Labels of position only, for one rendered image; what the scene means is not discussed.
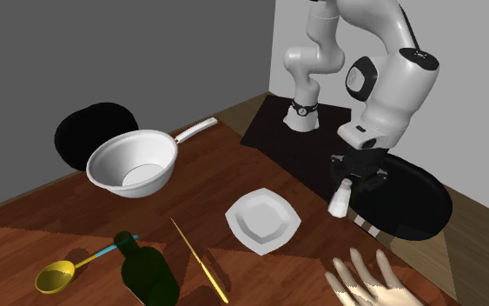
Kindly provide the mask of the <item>black round tray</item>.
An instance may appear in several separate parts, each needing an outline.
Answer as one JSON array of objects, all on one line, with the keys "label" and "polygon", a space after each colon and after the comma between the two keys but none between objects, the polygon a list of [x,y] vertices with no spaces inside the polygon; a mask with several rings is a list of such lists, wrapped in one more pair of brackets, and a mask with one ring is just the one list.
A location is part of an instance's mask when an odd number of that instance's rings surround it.
[{"label": "black round tray", "polygon": [[427,240],[446,227],[453,202],[435,176],[391,154],[380,168],[387,173],[384,183],[352,191],[353,211],[378,230],[409,241]]}]

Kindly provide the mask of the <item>dark green bottle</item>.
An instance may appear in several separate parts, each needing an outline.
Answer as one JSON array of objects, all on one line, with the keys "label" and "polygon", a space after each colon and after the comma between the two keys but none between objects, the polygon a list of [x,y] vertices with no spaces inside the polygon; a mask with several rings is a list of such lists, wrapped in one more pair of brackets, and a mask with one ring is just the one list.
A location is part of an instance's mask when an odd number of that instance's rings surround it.
[{"label": "dark green bottle", "polygon": [[124,257],[121,276],[124,285],[144,306],[175,306],[180,287],[162,253],[152,247],[140,247],[128,231],[114,237]]}]

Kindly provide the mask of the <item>white saucepan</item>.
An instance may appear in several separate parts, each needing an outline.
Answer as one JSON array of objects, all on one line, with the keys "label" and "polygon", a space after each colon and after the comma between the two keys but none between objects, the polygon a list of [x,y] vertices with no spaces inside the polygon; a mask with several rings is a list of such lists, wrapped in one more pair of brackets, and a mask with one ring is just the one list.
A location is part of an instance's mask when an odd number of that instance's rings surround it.
[{"label": "white saucepan", "polygon": [[99,146],[86,165],[88,179],[97,187],[126,198],[150,196],[170,179],[179,145],[217,124],[210,117],[177,136],[159,130],[135,130]]}]

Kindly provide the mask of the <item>white square plate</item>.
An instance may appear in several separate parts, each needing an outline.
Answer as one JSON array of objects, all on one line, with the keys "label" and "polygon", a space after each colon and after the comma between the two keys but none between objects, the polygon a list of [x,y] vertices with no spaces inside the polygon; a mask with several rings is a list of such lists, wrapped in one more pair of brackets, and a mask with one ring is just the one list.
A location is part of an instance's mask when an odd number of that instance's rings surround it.
[{"label": "white square plate", "polygon": [[267,188],[241,196],[225,217],[234,236],[259,256],[285,245],[301,224],[293,206]]}]

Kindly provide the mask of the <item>black round object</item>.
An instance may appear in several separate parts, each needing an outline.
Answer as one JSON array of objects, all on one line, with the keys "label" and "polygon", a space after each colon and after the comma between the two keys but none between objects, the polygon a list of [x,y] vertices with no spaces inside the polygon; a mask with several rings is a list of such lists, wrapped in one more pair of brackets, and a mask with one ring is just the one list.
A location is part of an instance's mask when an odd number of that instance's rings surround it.
[{"label": "black round object", "polygon": [[138,130],[134,115],[112,102],[94,103],[64,118],[56,128],[54,145],[71,168],[86,170],[91,154],[109,139]]}]

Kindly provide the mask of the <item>white shaker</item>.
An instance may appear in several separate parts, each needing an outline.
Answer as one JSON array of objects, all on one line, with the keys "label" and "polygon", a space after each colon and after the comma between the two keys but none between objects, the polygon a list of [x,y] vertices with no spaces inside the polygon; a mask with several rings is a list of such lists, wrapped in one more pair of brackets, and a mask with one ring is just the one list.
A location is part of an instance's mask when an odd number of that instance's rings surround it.
[{"label": "white shaker", "polygon": [[344,178],[339,188],[335,191],[327,211],[334,217],[343,218],[347,215],[352,192],[352,181]]}]

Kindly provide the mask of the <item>beige mannequin hand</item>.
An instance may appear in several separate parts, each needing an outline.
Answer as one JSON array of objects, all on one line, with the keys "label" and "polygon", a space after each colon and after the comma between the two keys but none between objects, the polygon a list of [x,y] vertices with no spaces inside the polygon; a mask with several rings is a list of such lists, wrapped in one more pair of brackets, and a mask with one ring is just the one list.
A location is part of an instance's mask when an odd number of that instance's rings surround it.
[{"label": "beige mannequin hand", "polygon": [[371,275],[357,249],[351,248],[350,256],[364,287],[354,280],[348,267],[337,257],[332,262],[341,282],[332,272],[325,273],[328,284],[343,306],[425,306],[393,273],[382,250],[376,250],[376,262],[385,285]]}]

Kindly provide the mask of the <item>yellow stick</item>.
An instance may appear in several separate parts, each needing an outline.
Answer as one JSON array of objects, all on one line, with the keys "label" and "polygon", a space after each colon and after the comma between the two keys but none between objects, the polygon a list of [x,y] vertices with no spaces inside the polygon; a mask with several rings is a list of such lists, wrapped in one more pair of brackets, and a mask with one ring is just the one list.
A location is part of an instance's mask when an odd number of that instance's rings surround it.
[{"label": "yellow stick", "polygon": [[177,229],[178,233],[182,237],[183,241],[188,246],[188,248],[191,251],[192,255],[194,256],[195,260],[201,266],[204,274],[206,275],[206,277],[208,278],[208,280],[210,281],[210,283],[214,287],[214,289],[215,289],[216,293],[218,294],[218,296],[222,299],[222,301],[224,303],[228,304],[229,303],[229,300],[228,300],[226,294],[223,292],[223,290],[221,289],[220,285],[217,283],[217,281],[215,280],[215,278],[212,276],[212,274],[210,273],[210,271],[208,270],[208,268],[206,267],[206,265],[203,263],[203,261],[201,260],[201,258],[197,255],[197,253],[195,252],[194,248],[192,247],[192,245],[188,241],[187,237],[185,237],[185,235],[183,234],[182,230],[180,229],[180,227],[177,225],[177,223],[175,222],[175,220],[172,217],[170,217],[170,220],[174,224],[175,228]]}]

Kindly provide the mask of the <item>dark robot stand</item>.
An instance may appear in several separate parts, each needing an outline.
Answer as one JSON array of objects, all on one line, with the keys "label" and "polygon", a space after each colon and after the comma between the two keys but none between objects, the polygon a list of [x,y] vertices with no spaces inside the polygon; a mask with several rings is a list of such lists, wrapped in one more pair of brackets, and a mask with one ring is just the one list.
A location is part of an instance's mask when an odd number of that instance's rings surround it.
[{"label": "dark robot stand", "polygon": [[351,120],[351,110],[320,104],[320,127],[309,132],[298,132],[283,122],[290,106],[289,98],[266,96],[241,144],[258,149],[329,202],[337,190],[330,175],[331,156],[342,156],[347,149],[337,130]]}]

